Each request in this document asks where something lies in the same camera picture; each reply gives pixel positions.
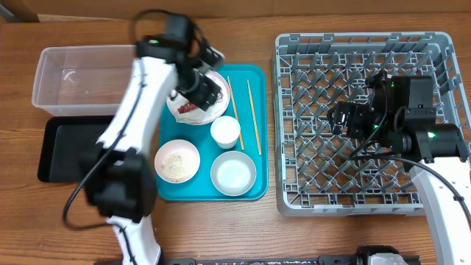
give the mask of blue tray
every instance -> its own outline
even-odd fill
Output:
[[[167,107],[164,107],[160,120],[159,146],[174,140],[183,139],[197,147],[201,157],[201,164],[196,175],[191,180],[175,184],[167,183],[157,178],[159,195],[168,201],[217,201],[217,200],[254,200],[260,199],[268,189],[268,137],[266,130],[266,88],[265,75],[254,65],[225,65],[218,70],[226,80],[230,77],[236,102],[237,114],[241,124],[242,137],[245,150],[241,150],[240,141],[230,150],[242,151],[252,158],[257,168],[255,184],[246,194],[229,197],[214,188],[210,178],[210,170],[214,160],[224,152],[211,138],[211,124],[189,125],[175,121],[175,117]],[[258,155],[257,139],[253,126],[252,109],[250,107],[247,79],[252,89],[252,99],[257,116],[257,126],[260,138],[262,156]],[[225,114],[234,117],[232,100]]]

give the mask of clear plastic bin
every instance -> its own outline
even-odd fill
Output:
[[[130,81],[134,46],[46,48],[32,104],[54,116],[114,115]]]

